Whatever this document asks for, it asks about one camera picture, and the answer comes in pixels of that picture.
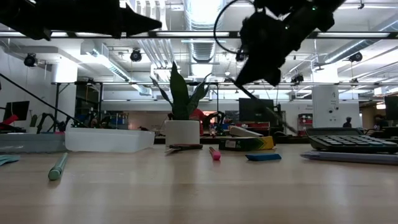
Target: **snake plant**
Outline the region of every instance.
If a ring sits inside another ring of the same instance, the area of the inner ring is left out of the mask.
[[[171,107],[174,116],[174,120],[188,120],[193,110],[198,107],[199,100],[206,96],[209,90],[209,85],[205,87],[206,78],[211,75],[208,74],[203,82],[201,82],[195,89],[195,92],[190,97],[188,94],[187,83],[184,78],[179,74],[177,65],[173,63],[171,75],[170,75],[170,90],[173,96],[173,102],[170,100],[166,92],[161,89],[156,80],[152,77],[153,84],[159,88],[163,98],[167,100]]]

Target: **person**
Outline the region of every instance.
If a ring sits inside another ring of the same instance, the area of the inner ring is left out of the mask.
[[[376,120],[375,129],[381,131],[384,127],[388,127],[388,122],[382,115],[377,114],[374,119]]]
[[[352,128],[353,126],[351,125],[351,117],[347,117],[347,118],[346,118],[346,121],[347,121],[347,122],[345,122],[345,123],[343,124],[343,128]]]
[[[202,121],[206,118],[206,115],[199,110],[198,108],[193,110],[192,114],[189,116],[190,120],[194,120],[194,121],[199,121],[199,126],[200,126],[200,135],[203,135],[203,125],[202,125]]]

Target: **computer monitor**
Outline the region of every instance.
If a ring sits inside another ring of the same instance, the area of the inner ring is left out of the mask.
[[[29,110],[29,101],[9,102],[4,112],[3,120],[10,118],[13,114],[18,117],[18,121],[26,121]]]
[[[274,122],[274,117],[265,108],[274,110],[274,100],[261,100],[258,103],[252,99],[239,99],[239,120],[253,122]]]
[[[386,119],[398,120],[398,96],[386,96],[384,102],[386,104]]]

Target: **white column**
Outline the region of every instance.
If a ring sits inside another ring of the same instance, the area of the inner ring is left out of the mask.
[[[327,65],[323,70],[314,71],[314,82],[338,83],[337,67]],[[313,127],[342,127],[339,91],[337,85],[312,87]]]
[[[61,60],[60,63],[52,66],[53,82],[75,82],[77,81],[77,64],[68,59]],[[58,109],[66,112],[70,116],[75,116],[76,86],[69,85],[64,89],[58,98]],[[65,121],[66,116],[58,112],[58,120]]]

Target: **desk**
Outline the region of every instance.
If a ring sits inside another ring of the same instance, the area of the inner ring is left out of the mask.
[[[7,224],[398,223],[398,168],[308,161],[309,145],[277,145],[281,161],[242,152],[164,156],[71,153],[60,182],[47,172],[59,155],[23,155],[0,167],[0,217]]]

